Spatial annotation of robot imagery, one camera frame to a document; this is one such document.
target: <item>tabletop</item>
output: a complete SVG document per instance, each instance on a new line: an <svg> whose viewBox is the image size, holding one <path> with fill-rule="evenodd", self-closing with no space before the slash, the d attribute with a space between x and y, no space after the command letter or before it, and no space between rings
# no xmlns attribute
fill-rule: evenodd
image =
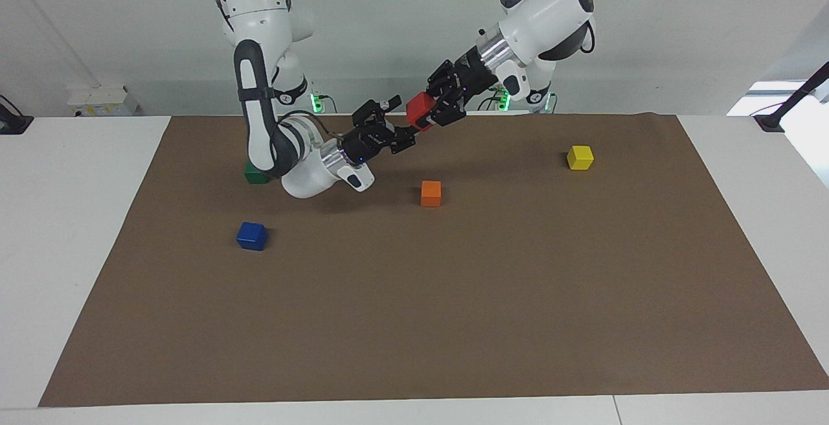
<svg viewBox="0 0 829 425"><path fill-rule="evenodd" d="M168 117L39 119L0 137L0 422L817 423L829 392L36 409ZM824 370L829 190L753 120L682 126Z"/></svg>

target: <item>brown surface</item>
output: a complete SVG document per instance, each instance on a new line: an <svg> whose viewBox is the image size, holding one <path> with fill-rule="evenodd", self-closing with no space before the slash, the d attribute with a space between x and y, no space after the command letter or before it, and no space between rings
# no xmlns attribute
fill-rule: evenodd
<svg viewBox="0 0 829 425"><path fill-rule="evenodd" d="M307 201L243 130L172 120L41 406L829 389L674 117L471 118Z"/></svg>

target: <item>cube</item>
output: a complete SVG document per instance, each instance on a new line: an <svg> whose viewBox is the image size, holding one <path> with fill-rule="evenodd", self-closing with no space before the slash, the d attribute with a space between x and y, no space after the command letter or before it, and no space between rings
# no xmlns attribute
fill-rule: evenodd
<svg viewBox="0 0 829 425"><path fill-rule="evenodd" d="M263 251L267 242L267 229L257 222L242 222L236 241L245 250Z"/></svg>
<svg viewBox="0 0 829 425"><path fill-rule="evenodd" d="M248 183L269 183L270 176L258 170L252 162L248 161L245 166L245 179Z"/></svg>
<svg viewBox="0 0 829 425"><path fill-rule="evenodd" d="M575 145L567 154L567 163L574 171L586 171L593 164L593 151L586 145Z"/></svg>
<svg viewBox="0 0 829 425"><path fill-rule="evenodd" d="M436 180L424 180L420 186L420 206L439 207L441 194L440 182Z"/></svg>

